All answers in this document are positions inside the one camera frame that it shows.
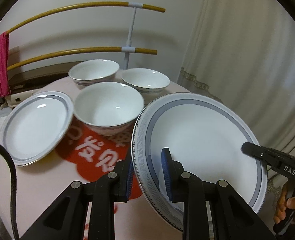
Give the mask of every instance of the silver screw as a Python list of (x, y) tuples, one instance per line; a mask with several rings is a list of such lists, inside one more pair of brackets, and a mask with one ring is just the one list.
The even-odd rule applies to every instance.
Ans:
[(71, 184), (71, 187), (72, 188), (78, 188), (78, 187), (80, 187), (81, 186), (81, 183), (79, 182), (79, 181), (74, 181), (74, 182), (72, 182), (72, 184)]
[(191, 174), (185, 171), (185, 172), (181, 173), (181, 177), (185, 178), (185, 179), (188, 179), (189, 177), (191, 177)]
[(118, 175), (118, 174), (117, 174), (116, 172), (112, 171), (112, 172), (110, 172), (110, 173), (108, 174), (108, 177), (109, 177), (110, 179), (113, 179), (113, 178), (115, 178), (117, 175)]
[(218, 182), (218, 184), (221, 186), (221, 187), (227, 187), (228, 186), (228, 183), (225, 181), (225, 180), (220, 180)]

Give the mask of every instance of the white wall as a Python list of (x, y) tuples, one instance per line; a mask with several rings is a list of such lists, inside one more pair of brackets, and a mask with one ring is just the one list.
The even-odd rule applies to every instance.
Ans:
[[(14, 25), (47, 10), (75, 3), (105, 0), (19, 0), (0, 22), (0, 34)], [(165, 13), (137, 11), (134, 47), (157, 49), (158, 55), (131, 54), (129, 67), (146, 67), (176, 81), (195, 17), (202, 0), (119, 0), (166, 8)], [(84, 8), (45, 17), (10, 34), (10, 49), (20, 47), (21, 60), (49, 52), (95, 46), (124, 46), (132, 8)], [(123, 63), (123, 53), (73, 55), (34, 63), (28, 70), (55, 63), (109, 58)], [(19, 70), (9, 73), (10, 76)]]

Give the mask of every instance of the plate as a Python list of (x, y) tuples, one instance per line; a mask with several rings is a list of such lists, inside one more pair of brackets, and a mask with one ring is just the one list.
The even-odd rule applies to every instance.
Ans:
[(168, 147), (184, 170), (204, 181), (228, 181), (258, 213), (266, 193), (267, 171), (259, 160), (241, 152), (258, 141), (230, 109), (202, 95), (174, 93), (151, 102), (140, 114), (132, 135), (132, 160), (139, 185), (155, 210), (183, 229), (183, 203), (166, 195), (161, 150)]
[(0, 131), (0, 143), (17, 166), (30, 165), (51, 152), (67, 132), (73, 102), (62, 92), (35, 94), (20, 103)]

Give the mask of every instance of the bowl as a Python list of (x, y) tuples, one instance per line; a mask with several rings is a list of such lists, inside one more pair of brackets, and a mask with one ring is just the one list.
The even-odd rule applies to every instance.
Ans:
[(129, 127), (143, 107), (143, 97), (134, 88), (102, 82), (81, 90), (74, 102), (74, 115), (96, 133), (111, 136)]
[(112, 79), (120, 65), (112, 60), (93, 59), (76, 64), (69, 70), (69, 77), (81, 86)]
[(152, 69), (132, 68), (122, 72), (122, 80), (140, 93), (159, 93), (169, 84), (169, 78)]

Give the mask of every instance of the bowl rim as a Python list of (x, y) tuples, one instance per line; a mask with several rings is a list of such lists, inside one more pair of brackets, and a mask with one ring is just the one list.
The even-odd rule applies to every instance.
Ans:
[[(99, 86), (99, 85), (107, 84), (107, 83), (112, 83), (113, 85), (114, 85), (114, 84), (120, 84), (120, 85), (122, 85), (122, 86), (129, 87), (131, 90), (134, 90), (135, 93), (137, 93), (137, 95), (139, 95), (139, 98), (140, 98), (141, 101), (142, 101), (142, 109), (141, 109), (140, 111), (138, 111), (136, 117), (134, 117), (134, 118), (131, 119), (131, 120), (127, 120), (127, 121), (125, 121), (125, 122), (118, 123), (118, 124), (115, 124), (115, 125), (97, 125), (97, 124), (93, 124), (93, 123), (89, 123), (89, 122), (85, 121), (83, 118), (81, 118), (81, 117), (76, 113), (76, 107), (75, 107), (75, 104), (76, 104), (77, 98), (78, 98), (81, 94), (85, 93), (85, 91), (91, 90), (91, 89), (93, 88), (93, 86)], [(75, 116), (79, 121), (81, 121), (81, 122), (83, 122), (83, 123), (85, 123), (85, 124), (87, 124), (87, 125), (91, 125), (91, 126), (95, 126), (95, 127), (106, 127), (106, 128), (111, 127), (111, 128), (112, 128), (112, 127), (120, 126), (120, 125), (123, 125), (123, 124), (126, 124), (126, 123), (129, 123), (129, 122), (134, 121), (134, 120), (135, 120), (135, 119), (141, 114), (141, 112), (143, 111), (143, 109), (144, 109), (144, 98), (143, 98), (142, 95), (141, 95), (136, 89), (134, 89), (133, 87), (131, 87), (131, 86), (129, 86), (129, 85), (126, 85), (126, 84), (123, 84), (123, 83), (120, 83), (120, 82), (100, 82), (100, 83), (95, 83), (95, 84), (89, 85), (89, 86), (87, 86), (86, 88), (83, 88), (83, 89), (81, 90), (81, 92), (77, 95), (77, 97), (76, 97), (75, 100), (74, 100), (74, 110), (73, 110), (73, 113), (74, 113), (74, 116)]]
[[(114, 71), (113, 73), (109, 73), (107, 76), (103, 76), (102, 78), (92, 78), (92, 79), (79, 79), (79, 78), (75, 78), (71, 75), (71, 72), (75, 69), (75, 68), (78, 68), (80, 67), (81, 64), (85, 63), (85, 62), (89, 62), (89, 61), (98, 61), (98, 60), (103, 60), (103, 61), (110, 61), (110, 62), (114, 62), (118, 65), (118, 69), (116, 71)], [(68, 72), (68, 75), (70, 78), (72, 78), (73, 80), (77, 80), (77, 81), (94, 81), (94, 80), (100, 80), (100, 79), (103, 79), (103, 78), (107, 78), (109, 76), (112, 76), (114, 75), (116, 72), (118, 72), (120, 69), (120, 64), (118, 64), (117, 62), (113, 61), (113, 60), (109, 60), (109, 59), (91, 59), (91, 60), (85, 60), (85, 61), (82, 61), (76, 65), (74, 65), (72, 68), (69, 69), (69, 72)]]
[[(138, 85), (135, 85), (135, 84), (133, 84), (133, 83), (131, 83), (131, 82), (128, 82), (126, 79), (124, 79), (123, 75), (124, 75), (125, 73), (130, 72), (130, 71), (134, 71), (134, 70), (136, 70), (136, 69), (143, 69), (144, 71), (146, 71), (146, 70), (154, 71), (154, 72), (157, 73), (157, 74), (160, 74), (160, 75), (162, 75), (162, 76), (165, 76), (165, 77), (167, 78), (168, 83), (167, 83), (166, 86), (153, 87), (153, 88), (151, 88), (151, 87), (146, 87), (146, 86), (138, 86)], [(166, 87), (169, 86), (169, 84), (171, 83), (171, 81), (169, 80), (169, 78), (168, 78), (166, 75), (164, 75), (163, 73), (158, 72), (158, 71), (156, 71), (156, 70), (149, 69), (149, 68), (130, 68), (130, 69), (126, 69), (125, 71), (123, 71), (123, 72), (121, 73), (121, 78), (122, 78), (122, 80), (123, 80), (124, 82), (126, 82), (126, 83), (128, 83), (128, 84), (130, 84), (130, 85), (132, 85), (132, 86), (135, 86), (135, 87), (138, 87), (138, 88), (150, 89), (150, 90), (166, 88)]]

